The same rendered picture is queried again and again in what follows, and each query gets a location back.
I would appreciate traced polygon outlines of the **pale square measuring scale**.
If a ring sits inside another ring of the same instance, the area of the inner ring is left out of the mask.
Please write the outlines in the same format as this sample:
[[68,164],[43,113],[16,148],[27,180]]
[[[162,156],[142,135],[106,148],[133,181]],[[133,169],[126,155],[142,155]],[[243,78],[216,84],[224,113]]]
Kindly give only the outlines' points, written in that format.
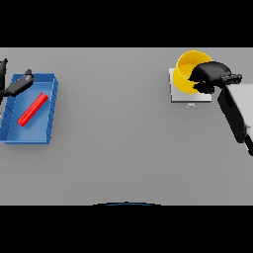
[[170,94],[171,94],[171,102],[172,103],[210,103],[211,102],[211,94],[203,94],[203,93],[194,93],[188,94],[179,90],[173,81],[174,69],[169,68],[169,85],[170,85]]

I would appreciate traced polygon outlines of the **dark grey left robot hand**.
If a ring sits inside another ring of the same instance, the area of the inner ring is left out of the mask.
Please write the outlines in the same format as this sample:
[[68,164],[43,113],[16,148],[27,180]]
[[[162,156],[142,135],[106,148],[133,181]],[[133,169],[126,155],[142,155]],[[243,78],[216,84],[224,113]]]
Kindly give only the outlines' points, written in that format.
[[0,104],[4,97],[16,97],[34,84],[33,72],[31,69],[28,69],[20,79],[5,87],[7,63],[7,58],[0,60]]

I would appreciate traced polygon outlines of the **red beaker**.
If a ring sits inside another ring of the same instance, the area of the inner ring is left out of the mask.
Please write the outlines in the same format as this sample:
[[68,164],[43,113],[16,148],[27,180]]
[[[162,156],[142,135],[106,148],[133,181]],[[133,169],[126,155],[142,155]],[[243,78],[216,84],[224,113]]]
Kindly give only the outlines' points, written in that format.
[[36,114],[42,105],[48,100],[48,95],[40,93],[30,106],[18,118],[18,124],[24,127],[28,121]]

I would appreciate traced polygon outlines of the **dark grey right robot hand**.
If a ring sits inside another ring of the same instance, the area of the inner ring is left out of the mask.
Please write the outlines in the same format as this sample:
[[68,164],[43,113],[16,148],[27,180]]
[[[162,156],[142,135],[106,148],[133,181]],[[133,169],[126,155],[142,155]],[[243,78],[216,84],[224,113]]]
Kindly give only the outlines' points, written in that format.
[[223,89],[226,85],[239,84],[241,74],[234,74],[224,63],[208,61],[194,67],[189,81],[195,82],[193,88],[200,93],[213,94],[214,88]]

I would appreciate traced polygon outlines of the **yellow bowl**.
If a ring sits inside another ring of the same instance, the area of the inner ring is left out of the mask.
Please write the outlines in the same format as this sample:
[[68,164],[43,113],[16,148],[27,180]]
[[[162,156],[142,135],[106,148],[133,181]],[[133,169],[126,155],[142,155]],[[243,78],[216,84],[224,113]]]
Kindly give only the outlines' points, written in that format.
[[174,85],[183,93],[197,94],[194,88],[195,82],[189,78],[193,69],[200,63],[211,61],[211,57],[202,51],[190,50],[184,52],[176,63],[173,72]]

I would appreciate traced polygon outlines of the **blue tray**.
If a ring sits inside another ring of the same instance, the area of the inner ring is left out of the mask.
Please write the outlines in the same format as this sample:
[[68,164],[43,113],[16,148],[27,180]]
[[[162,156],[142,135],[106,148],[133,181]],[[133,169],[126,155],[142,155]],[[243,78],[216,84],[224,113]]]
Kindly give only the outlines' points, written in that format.
[[[34,84],[17,97],[6,99],[0,122],[0,142],[6,144],[49,144],[58,82],[54,73],[35,73]],[[48,96],[32,118],[24,125],[19,117],[40,93]]]

